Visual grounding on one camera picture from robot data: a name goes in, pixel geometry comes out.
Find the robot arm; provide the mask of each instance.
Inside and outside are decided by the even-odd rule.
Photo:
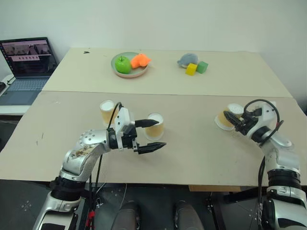
[[[81,134],[74,149],[66,153],[59,176],[50,183],[52,191],[47,195],[33,230],[75,229],[78,216],[74,212],[98,158],[113,149],[133,149],[144,154],[162,148],[166,143],[140,146],[136,139],[136,127],[150,127],[157,123],[155,120],[134,121],[132,113],[121,107],[115,119],[115,129],[91,129]]]
[[[268,128],[275,117],[275,109],[263,103],[253,112],[244,111],[240,119],[229,111],[224,111],[224,115],[236,131],[260,143],[264,154],[269,187],[266,200],[260,206],[262,209],[259,209],[262,227],[268,230],[307,229],[307,199],[300,185],[299,157],[290,140]]]

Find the laptop screen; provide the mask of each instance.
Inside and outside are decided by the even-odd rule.
[[[57,67],[46,37],[0,41],[0,50],[17,78],[51,76]]]

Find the white wall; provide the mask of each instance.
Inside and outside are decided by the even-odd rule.
[[[307,106],[306,0],[1,0],[0,39],[71,46],[260,52]],[[0,78],[10,73],[0,58]]]

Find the green cube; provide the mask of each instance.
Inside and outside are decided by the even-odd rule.
[[[198,73],[204,73],[207,67],[208,67],[208,63],[201,61],[200,63],[198,63],[196,71]]]

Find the person's foot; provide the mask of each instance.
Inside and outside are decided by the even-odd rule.
[[[184,200],[174,205],[174,225],[178,230],[204,230],[195,209]]]
[[[134,201],[125,203],[118,211],[111,230],[139,230],[141,209]]]

